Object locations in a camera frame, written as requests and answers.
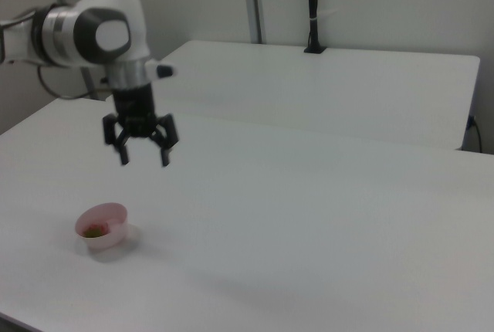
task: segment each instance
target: white wall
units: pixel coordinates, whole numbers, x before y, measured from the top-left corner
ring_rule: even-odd
[[[332,47],[479,56],[472,112],[485,150],[494,153],[493,0],[319,0],[337,12],[320,22],[320,41]],[[267,43],[306,45],[307,0],[262,0]],[[475,135],[467,148],[476,150]]]
[[[15,17],[26,9],[44,6],[55,0],[0,0],[0,20]],[[54,89],[68,94],[85,90],[80,73],[61,69],[46,73],[46,80]],[[15,63],[0,66],[0,134],[24,120],[52,101],[39,85],[36,68]]]

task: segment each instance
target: black cable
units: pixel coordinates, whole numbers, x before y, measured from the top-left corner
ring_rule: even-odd
[[[58,94],[56,91],[53,91],[52,89],[50,89],[50,87],[46,84],[46,82],[43,79],[43,76],[41,74],[41,68],[42,68],[42,66],[38,66],[38,69],[36,71],[38,73],[39,83],[41,83],[41,86],[43,87],[43,89],[45,89],[45,91],[49,95],[51,95],[52,97],[60,98],[63,100],[76,100],[76,99],[88,97],[89,95],[94,94],[94,93],[109,93],[109,92],[111,92],[111,90],[107,90],[107,89],[95,89],[95,90],[88,91],[87,93],[84,93],[84,94],[76,95],[74,97],[69,96],[69,95]]]
[[[482,138],[480,136],[479,125],[476,123],[475,119],[472,122],[472,126],[475,126],[475,129],[477,130],[477,137],[479,139],[479,153],[482,153]]]

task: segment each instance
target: table surface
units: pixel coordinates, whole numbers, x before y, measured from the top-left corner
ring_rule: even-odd
[[[379,141],[462,146],[479,58],[191,41],[165,58],[167,110]]]
[[[50,332],[494,328],[492,156],[177,113],[170,166],[131,140],[122,168],[112,110],[56,100],[0,136],[0,313]],[[130,236],[90,253],[73,226],[101,202]]]

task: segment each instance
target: bowl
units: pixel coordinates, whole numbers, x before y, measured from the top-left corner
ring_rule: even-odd
[[[109,232],[96,238],[87,238],[84,232],[91,225],[108,225]],[[103,203],[84,212],[76,222],[76,233],[90,249],[108,249],[127,236],[127,209],[120,203]]]

